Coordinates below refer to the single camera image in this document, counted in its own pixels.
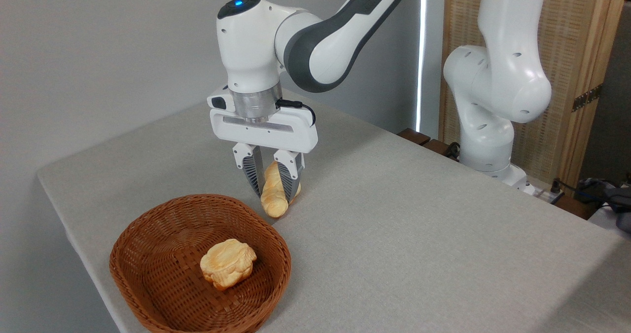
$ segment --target robotic arm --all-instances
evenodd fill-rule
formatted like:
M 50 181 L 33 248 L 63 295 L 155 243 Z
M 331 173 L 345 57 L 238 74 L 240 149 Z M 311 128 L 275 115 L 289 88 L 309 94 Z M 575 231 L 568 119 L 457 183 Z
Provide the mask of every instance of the robotic arm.
M 340 85 L 365 45 L 401 0 L 347 0 L 333 17 L 265 0 L 232 0 L 217 16 L 221 60 L 228 91 L 208 98 L 212 130 L 233 148 L 261 196 L 264 178 L 259 146 L 276 148 L 275 160 L 287 200 L 297 191 L 304 153 L 317 144 L 315 115 L 300 102 L 282 100 L 280 73 L 309 92 Z
M 460 162 L 528 191 L 511 164 L 513 122 L 545 111 L 552 88 L 539 60 L 537 29 L 543 0 L 482 0 L 478 26 L 487 47 L 456 48 L 444 76 L 460 118 Z

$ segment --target wooden block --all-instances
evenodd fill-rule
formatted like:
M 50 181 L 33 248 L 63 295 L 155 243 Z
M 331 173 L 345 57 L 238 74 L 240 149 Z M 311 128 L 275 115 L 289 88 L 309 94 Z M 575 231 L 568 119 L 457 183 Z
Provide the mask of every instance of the wooden block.
M 427 142 L 426 144 L 424 144 L 423 147 L 429 150 L 435 151 L 436 153 L 440 155 L 447 155 L 447 152 L 449 150 L 449 145 L 444 144 L 443 142 L 439 140 L 430 140 L 430 142 Z
M 416 132 L 412 128 L 404 129 L 403 131 L 397 133 L 397 136 L 403 137 L 410 142 L 414 142 L 415 144 L 418 144 L 419 146 L 423 146 L 427 142 L 430 142 L 430 139 L 431 139 L 428 136 L 424 135 L 423 133 Z
M 595 212 L 595 210 L 593 209 L 593 206 L 586 205 L 582 202 L 579 202 L 578 200 L 575 200 L 574 198 L 572 198 L 571 196 L 568 196 L 567 194 L 565 194 L 564 196 L 561 196 L 561 198 L 559 198 L 559 200 L 557 200 L 557 202 L 555 203 L 555 206 L 559 207 L 559 209 L 566 210 L 570 212 L 571 214 L 578 216 L 584 220 L 590 219 L 590 217 Z

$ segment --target brown basket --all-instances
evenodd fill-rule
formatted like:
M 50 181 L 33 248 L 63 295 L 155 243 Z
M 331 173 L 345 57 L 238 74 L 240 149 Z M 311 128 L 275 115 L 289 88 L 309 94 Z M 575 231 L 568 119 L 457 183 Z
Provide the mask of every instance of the brown basket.
M 252 275 L 223 292 L 199 268 L 208 249 L 235 238 L 254 249 Z M 193 194 L 149 210 L 120 235 L 110 273 L 152 332 L 254 332 L 287 288 L 291 257 L 282 237 L 243 202 Z

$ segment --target bread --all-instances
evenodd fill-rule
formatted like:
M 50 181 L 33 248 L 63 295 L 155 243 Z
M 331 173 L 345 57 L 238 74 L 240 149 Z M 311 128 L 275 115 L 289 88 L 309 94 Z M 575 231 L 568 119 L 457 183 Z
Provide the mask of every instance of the bread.
M 300 194 L 300 184 L 298 184 L 296 196 L 298 194 Z M 263 210 L 271 218 L 279 218 L 287 212 L 291 202 L 288 203 L 287 198 L 284 196 L 280 173 L 278 173 L 278 162 L 273 162 L 265 171 L 265 185 L 261 194 Z
M 246 243 L 228 239 L 218 243 L 202 257 L 199 266 L 204 279 L 219 291 L 236 285 L 252 274 L 256 254 Z

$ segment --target gray wall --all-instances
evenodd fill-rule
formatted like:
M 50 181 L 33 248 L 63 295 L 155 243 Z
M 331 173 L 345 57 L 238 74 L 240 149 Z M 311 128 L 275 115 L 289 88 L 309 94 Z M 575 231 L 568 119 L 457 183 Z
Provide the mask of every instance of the gray wall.
M 625 180 L 631 172 L 631 2 L 613 42 L 602 94 L 585 152 L 581 178 Z
M 225 1 L 0 0 L 0 332 L 116 331 L 35 172 L 225 83 L 214 35 Z M 270 1 L 327 17 L 345 0 Z M 403 0 L 345 83 L 311 96 L 413 127 L 418 6 Z

